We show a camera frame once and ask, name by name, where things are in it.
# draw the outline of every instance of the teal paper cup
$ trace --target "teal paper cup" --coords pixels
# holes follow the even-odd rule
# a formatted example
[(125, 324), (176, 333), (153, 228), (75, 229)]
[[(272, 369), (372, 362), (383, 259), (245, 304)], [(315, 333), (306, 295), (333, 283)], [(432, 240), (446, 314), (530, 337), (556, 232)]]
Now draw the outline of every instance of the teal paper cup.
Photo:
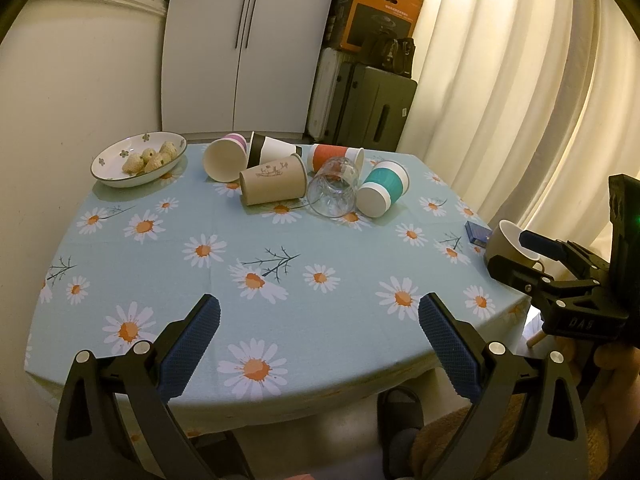
[(409, 174), (397, 162), (377, 163), (356, 194), (356, 207), (377, 218), (386, 213), (409, 189)]

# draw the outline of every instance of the bowl rim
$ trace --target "bowl rim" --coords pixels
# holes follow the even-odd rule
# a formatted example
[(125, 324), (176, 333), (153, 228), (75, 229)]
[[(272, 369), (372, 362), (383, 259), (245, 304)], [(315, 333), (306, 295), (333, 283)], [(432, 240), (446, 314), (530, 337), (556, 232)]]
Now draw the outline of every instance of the bowl rim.
[(91, 175), (92, 175), (92, 177), (94, 177), (94, 179), (95, 179), (95, 180), (99, 180), (100, 182), (126, 182), (127, 180), (132, 180), (132, 179), (134, 179), (134, 178), (141, 178), (142, 176), (145, 176), (145, 175), (153, 175), (156, 171), (160, 171), (160, 170), (162, 170), (162, 168), (163, 168), (163, 167), (161, 166), (161, 167), (160, 167), (160, 168), (158, 168), (157, 170), (150, 171), (149, 173), (145, 173), (145, 174), (142, 174), (142, 175), (138, 175), (138, 174), (136, 174), (136, 175), (132, 175), (132, 176), (126, 176), (126, 177), (124, 177), (124, 178), (103, 178), (103, 177), (101, 177), (101, 176), (97, 176), (97, 175), (94, 173), (94, 162), (95, 162), (98, 158), (100, 158), (100, 156), (101, 156), (101, 155), (102, 155), (106, 150), (108, 150), (111, 146), (114, 146), (114, 145), (116, 145), (116, 144), (117, 144), (117, 143), (119, 143), (119, 142), (123, 142), (124, 140), (134, 139), (135, 137), (139, 137), (139, 136), (146, 135), (146, 134), (174, 134), (174, 135), (177, 135), (178, 137), (180, 137), (182, 140), (184, 140), (184, 144), (183, 144), (183, 146), (182, 146), (182, 149), (181, 149), (181, 150), (180, 150), (180, 152), (178, 152), (178, 154), (175, 156), (174, 160), (178, 160), (178, 159), (182, 156), (182, 154), (187, 150), (187, 139), (185, 139), (183, 136), (181, 136), (181, 134), (176, 134), (175, 132), (162, 132), (162, 131), (159, 131), (159, 132), (145, 132), (144, 134), (137, 134), (137, 135), (134, 135), (134, 136), (131, 136), (131, 137), (126, 137), (126, 138), (124, 138), (124, 139), (120, 139), (120, 140), (118, 140), (117, 142), (114, 142), (113, 144), (110, 144), (109, 146), (107, 146), (106, 148), (104, 148), (100, 153), (98, 153), (98, 155), (96, 155), (96, 156), (94, 157), (94, 160), (92, 160), (92, 161), (91, 161), (91, 165), (89, 166), (89, 171), (91, 171)]

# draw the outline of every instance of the table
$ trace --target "table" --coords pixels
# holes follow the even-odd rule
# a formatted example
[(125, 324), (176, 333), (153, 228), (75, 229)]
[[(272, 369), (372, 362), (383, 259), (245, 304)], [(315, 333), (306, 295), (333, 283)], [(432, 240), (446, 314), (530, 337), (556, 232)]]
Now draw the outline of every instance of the table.
[[(308, 146), (303, 147), (305, 160)], [(435, 291), (485, 339), (515, 344), (528, 298), (492, 280), (466, 238), (484, 224), (412, 155), (408, 192), (382, 217), (317, 216), (304, 202), (245, 207), (191, 145), (163, 178), (96, 183), (66, 232), (33, 316), (25, 370), (55, 405), (76, 352), (121, 354), (204, 293), (222, 322), (184, 394), (190, 431), (297, 418), (418, 376), (437, 359), (417, 319)]]

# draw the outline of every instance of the clear glass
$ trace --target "clear glass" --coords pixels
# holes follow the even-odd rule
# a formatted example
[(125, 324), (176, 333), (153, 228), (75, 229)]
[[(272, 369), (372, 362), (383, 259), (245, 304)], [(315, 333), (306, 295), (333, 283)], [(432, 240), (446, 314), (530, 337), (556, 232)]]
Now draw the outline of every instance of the clear glass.
[(360, 172), (344, 156), (332, 156), (313, 177), (306, 199), (316, 213), (340, 218), (353, 211)]

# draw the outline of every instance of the small box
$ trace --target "small box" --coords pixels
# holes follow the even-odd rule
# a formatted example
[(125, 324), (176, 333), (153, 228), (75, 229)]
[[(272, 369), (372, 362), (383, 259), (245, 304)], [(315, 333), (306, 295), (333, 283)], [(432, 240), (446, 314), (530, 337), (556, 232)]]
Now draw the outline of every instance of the small box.
[(491, 236), (491, 229), (487, 229), (486, 227), (482, 227), (481, 225), (473, 222), (467, 222), (465, 224), (465, 229), (466, 235), (469, 237), (469, 241), (473, 245), (486, 247), (486, 244), (489, 241), (489, 236)]
[(396, 38), (414, 33), (424, 0), (337, 0), (329, 45), (359, 52), (370, 32), (391, 30)]

